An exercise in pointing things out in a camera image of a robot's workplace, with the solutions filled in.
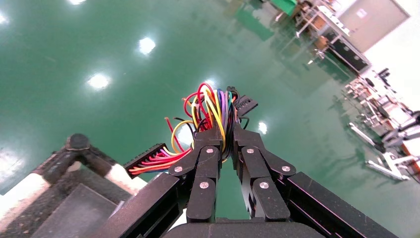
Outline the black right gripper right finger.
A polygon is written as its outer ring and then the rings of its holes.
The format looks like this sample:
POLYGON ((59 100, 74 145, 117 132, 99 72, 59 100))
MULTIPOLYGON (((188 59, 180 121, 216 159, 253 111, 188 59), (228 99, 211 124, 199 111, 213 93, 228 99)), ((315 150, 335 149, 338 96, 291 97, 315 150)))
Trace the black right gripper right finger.
POLYGON ((394 234, 266 149, 260 134, 233 130, 235 169, 252 218, 308 227, 322 238, 392 238, 394 234))

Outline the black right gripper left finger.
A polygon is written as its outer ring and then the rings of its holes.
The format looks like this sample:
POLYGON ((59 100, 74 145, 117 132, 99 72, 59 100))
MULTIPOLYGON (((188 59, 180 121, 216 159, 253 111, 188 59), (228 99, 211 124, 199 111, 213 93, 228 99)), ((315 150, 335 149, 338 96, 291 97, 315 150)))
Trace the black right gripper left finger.
POLYGON ((188 223, 215 220, 222 140, 218 129, 199 132, 194 149, 155 176, 95 232, 97 238, 160 238, 186 210, 188 223))

